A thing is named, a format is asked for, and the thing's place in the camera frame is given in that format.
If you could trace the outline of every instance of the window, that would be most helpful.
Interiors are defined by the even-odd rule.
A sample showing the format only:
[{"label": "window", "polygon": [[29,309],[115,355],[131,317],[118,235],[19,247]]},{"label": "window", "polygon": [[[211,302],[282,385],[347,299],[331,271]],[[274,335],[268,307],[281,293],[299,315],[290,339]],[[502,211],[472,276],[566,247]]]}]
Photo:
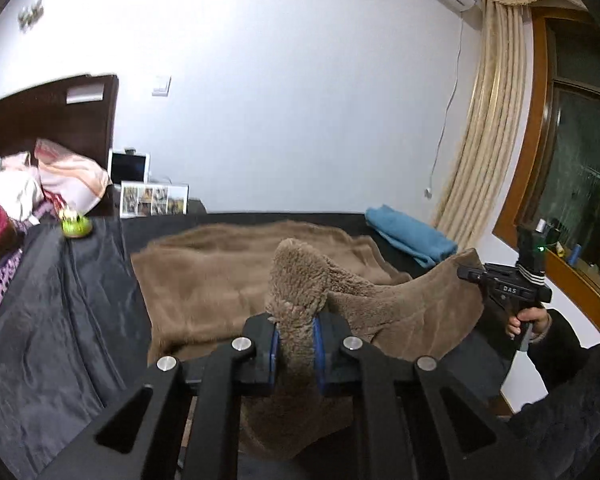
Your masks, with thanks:
[{"label": "window", "polygon": [[532,15],[529,117],[494,234],[515,247],[517,224],[546,220],[547,275],[600,330],[600,31],[586,12]]}]

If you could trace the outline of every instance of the black sheet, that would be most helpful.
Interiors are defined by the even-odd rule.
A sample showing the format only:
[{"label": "black sheet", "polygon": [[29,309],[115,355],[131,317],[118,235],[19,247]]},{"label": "black sheet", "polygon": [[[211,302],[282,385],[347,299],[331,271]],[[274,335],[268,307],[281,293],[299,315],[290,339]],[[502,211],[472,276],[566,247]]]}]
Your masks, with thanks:
[{"label": "black sheet", "polygon": [[[35,478],[146,368],[150,322],[130,254],[154,238],[200,224],[281,219],[369,235],[397,269],[414,277],[424,272],[370,229],[359,214],[98,218],[93,234],[83,240],[66,240],[55,225],[32,229],[20,268],[0,306],[0,457],[16,478]],[[445,360],[483,399],[497,394],[508,367],[478,331]],[[353,478],[354,464],[352,439],[343,431],[288,463],[262,463],[241,456],[238,477]]]}]

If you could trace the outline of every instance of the person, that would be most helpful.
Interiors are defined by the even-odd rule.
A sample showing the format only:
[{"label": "person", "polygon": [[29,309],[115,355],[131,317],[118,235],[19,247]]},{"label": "person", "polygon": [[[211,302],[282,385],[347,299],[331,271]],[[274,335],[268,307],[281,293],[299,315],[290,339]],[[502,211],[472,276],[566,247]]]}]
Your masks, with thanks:
[{"label": "person", "polygon": [[586,349],[557,310],[541,306],[510,317],[513,338],[533,323],[528,357],[548,395],[523,406],[510,430],[535,450],[552,478],[600,480],[600,344]]}]

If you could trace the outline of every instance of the human hand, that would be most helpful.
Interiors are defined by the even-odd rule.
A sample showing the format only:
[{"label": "human hand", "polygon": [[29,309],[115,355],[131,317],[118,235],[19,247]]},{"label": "human hand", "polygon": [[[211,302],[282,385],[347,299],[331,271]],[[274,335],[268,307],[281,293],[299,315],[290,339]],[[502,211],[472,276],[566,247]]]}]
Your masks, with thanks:
[{"label": "human hand", "polygon": [[538,308],[536,306],[532,308],[525,308],[521,310],[517,316],[512,316],[509,318],[507,322],[506,332],[510,338],[514,338],[515,336],[520,334],[520,326],[522,322],[532,322],[533,332],[536,336],[544,333],[545,330],[549,327],[549,323],[551,323],[551,318],[549,317],[549,313],[545,308]]}]

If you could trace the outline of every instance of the brown garment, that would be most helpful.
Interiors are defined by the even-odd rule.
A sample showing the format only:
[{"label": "brown garment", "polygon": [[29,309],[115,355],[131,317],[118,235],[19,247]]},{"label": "brown garment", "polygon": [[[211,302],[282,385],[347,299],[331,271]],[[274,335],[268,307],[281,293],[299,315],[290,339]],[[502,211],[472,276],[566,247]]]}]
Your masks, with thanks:
[{"label": "brown garment", "polygon": [[151,242],[131,257],[152,325],[148,361],[205,355],[264,312],[273,254],[286,238],[312,245],[372,283],[411,279],[388,264],[370,237],[303,222],[212,224]]},{"label": "brown garment", "polygon": [[[293,235],[313,247],[279,243]],[[409,359],[442,357],[482,312],[478,287],[456,277],[458,265],[480,265],[473,250],[409,281],[370,238],[297,222],[206,226],[158,240],[132,261],[152,320],[150,362],[209,352],[238,335],[248,316],[272,314],[282,342],[276,390],[243,399],[240,424],[241,449],[264,458],[291,458],[350,423],[350,402],[324,399],[315,385],[311,320],[320,309],[339,312],[354,334]]]}]

